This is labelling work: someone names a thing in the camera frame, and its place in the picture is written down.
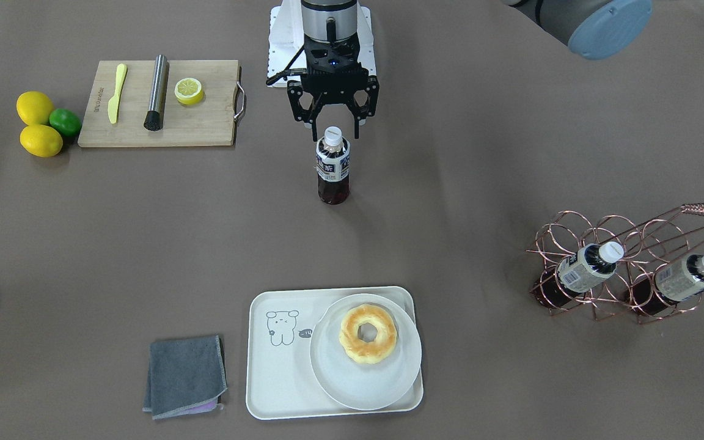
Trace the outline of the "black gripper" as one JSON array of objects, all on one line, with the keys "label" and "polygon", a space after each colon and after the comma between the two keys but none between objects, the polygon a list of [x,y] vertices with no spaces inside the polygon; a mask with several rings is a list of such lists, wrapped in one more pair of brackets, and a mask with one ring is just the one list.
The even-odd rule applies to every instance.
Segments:
[{"label": "black gripper", "polygon": [[369,75],[355,57],[360,51],[357,36],[346,41],[321,43],[306,42],[305,68],[288,69],[288,75],[299,76],[289,80],[287,95],[297,122],[310,126],[314,142],[318,141],[317,118],[324,106],[343,104],[354,120],[354,139],[359,139],[361,125],[375,116],[380,84],[375,75]]}]

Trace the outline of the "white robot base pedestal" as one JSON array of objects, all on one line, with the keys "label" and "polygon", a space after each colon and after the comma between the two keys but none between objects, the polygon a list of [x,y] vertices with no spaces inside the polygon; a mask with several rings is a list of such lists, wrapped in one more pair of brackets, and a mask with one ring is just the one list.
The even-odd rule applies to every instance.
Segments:
[{"label": "white robot base pedestal", "polygon": [[329,18],[335,19],[336,38],[341,42],[354,35],[358,37],[360,51],[355,61],[369,75],[377,75],[370,9],[360,6],[358,1],[282,1],[280,6],[272,8],[266,75],[272,77],[288,69],[290,59],[300,47],[305,51],[290,67],[305,68],[306,54],[311,52],[306,42],[329,44],[325,28]]}]

